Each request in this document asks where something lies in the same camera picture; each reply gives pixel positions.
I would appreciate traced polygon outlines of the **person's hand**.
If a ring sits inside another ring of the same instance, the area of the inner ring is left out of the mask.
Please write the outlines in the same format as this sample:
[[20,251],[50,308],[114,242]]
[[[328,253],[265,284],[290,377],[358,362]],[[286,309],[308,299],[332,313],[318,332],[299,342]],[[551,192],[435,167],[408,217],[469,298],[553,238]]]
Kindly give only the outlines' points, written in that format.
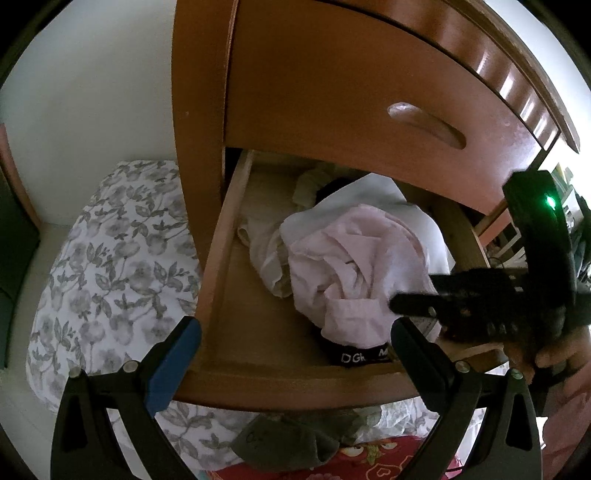
[[535,368],[549,368],[566,362],[571,370],[578,371],[590,362],[590,329],[580,326],[554,344],[540,350],[534,357],[527,356],[517,343],[505,343],[504,353],[512,368],[519,370],[531,384]]

